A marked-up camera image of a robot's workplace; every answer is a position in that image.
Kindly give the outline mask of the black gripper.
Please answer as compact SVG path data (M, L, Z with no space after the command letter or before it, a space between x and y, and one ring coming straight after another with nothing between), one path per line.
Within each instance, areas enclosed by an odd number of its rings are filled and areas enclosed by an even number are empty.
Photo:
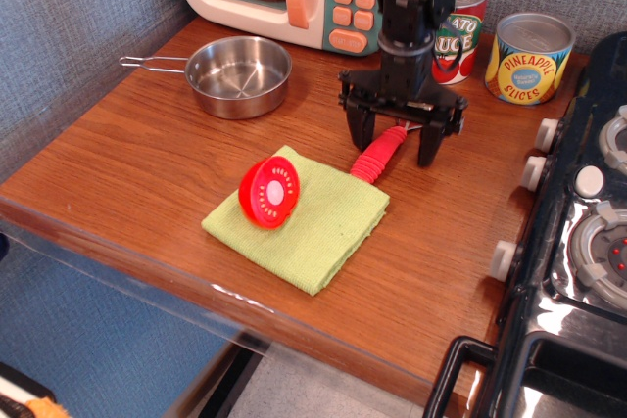
M417 164L433 164L447 134L464 126L467 100L432 76L428 48L410 55L383 51L376 70L343 70L340 103L352 142L364 151L372 142L376 116L422 124Z

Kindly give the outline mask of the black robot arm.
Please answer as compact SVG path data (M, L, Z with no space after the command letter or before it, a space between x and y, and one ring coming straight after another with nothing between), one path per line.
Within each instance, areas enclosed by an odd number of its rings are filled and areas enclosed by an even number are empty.
M439 84L432 73L438 29L456 0L378 0L380 66L345 70L340 102L354 145L361 151L373 141L377 116L420 125L417 163L431 165L443 139L460 132L464 97Z

